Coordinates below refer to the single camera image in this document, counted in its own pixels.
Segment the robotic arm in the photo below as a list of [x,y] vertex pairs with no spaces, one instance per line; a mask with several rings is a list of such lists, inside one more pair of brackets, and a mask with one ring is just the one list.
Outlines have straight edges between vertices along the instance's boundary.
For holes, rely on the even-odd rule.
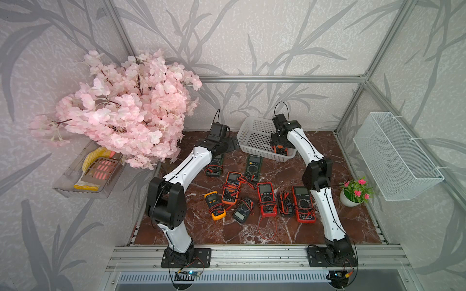
[[332,199],[330,178],[333,162],[312,145],[296,120],[288,121],[284,114],[279,114],[273,121],[277,133],[272,134],[271,144],[296,148],[303,158],[306,170],[302,181],[311,191],[321,214],[327,245],[325,258],[331,265],[341,265],[346,258],[353,258],[354,253]]
[[238,139],[226,136],[229,127],[212,123],[206,139],[196,143],[191,153],[172,172],[149,183],[145,212],[164,232],[170,255],[177,264],[192,262],[194,243],[183,222],[186,216],[185,191],[196,175],[207,166],[213,156],[240,148]]

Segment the black mounting plate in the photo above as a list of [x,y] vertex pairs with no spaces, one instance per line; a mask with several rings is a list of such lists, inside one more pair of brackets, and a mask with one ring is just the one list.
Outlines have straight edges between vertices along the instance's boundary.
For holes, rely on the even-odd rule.
[[[316,248],[313,246],[308,246],[306,249],[308,253],[309,267],[342,267],[343,261],[341,264],[330,264],[325,257],[326,247]],[[353,268],[357,266],[357,259],[354,254],[347,256],[345,259],[348,259]]]
[[[210,267],[211,254],[212,249],[194,248],[194,257],[198,257],[204,263],[204,268]],[[162,264],[160,265],[160,267],[163,269],[167,269],[168,267],[179,269],[181,267],[184,267],[184,265],[174,262],[171,249],[166,248],[164,251],[164,256],[162,257]],[[190,266],[190,268],[202,268],[202,263],[199,260],[196,260],[196,262],[194,262]]]

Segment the red multimeter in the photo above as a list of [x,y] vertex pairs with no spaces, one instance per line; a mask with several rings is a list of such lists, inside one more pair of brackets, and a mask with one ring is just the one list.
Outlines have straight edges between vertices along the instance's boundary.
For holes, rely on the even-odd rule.
[[225,204],[236,204],[238,195],[240,194],[240,181],[241,173],[228,172],[225,184],[223,184],[222,202]]
[[314,223],[315,212],[309,190],[304,186],[293,186],[296,220],[300,223]]
[[275,202],[272,183],[257,183],[257,194],[259,195],[259,207],[262,217],[277,216],[277,203]]

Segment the orange multimeter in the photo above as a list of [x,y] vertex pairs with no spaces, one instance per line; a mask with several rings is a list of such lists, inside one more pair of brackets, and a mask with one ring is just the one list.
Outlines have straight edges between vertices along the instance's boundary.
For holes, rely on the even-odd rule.
[[212,219],[219,220],[226,216],[225,207],[220,201],[220,197],[217,191],[212,191],[204,195],[207,206],[209,207],[209,213]]
[[225,184],[222,187],[222,202],[225,204],[236,204],[238,195],[240,194],[241,182],[238,178],[241,177],[241,173],[228,172],[226,176]]

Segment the wall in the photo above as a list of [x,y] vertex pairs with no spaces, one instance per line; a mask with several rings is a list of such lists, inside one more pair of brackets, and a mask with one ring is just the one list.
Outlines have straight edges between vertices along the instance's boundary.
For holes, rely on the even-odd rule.
[[108,199],[51,189],[89,142],[48,148],[31,137],[35,114],[89,82],[91,49],[126,59],[99,1],[0,1],[0,290],[95,290],[116,245],[128,242],[153,172],[125,168]]
[[[465,185],[466,1],[418,1],[371,78],[387,100]],[[352,137],[371,111],[364,93],[338,134],[360,176],[369,173]],[[466,215],[439,184],[410,201],[372,201],[391,243],[403,246],[426,291],[463,290]]]
[[[363,74],[402,1],[114,0],[136,53],[161,48],[197,74]],[[204,84],[186,129],[238,129],[285,101],[305,129],[335,129],[356,84]]]

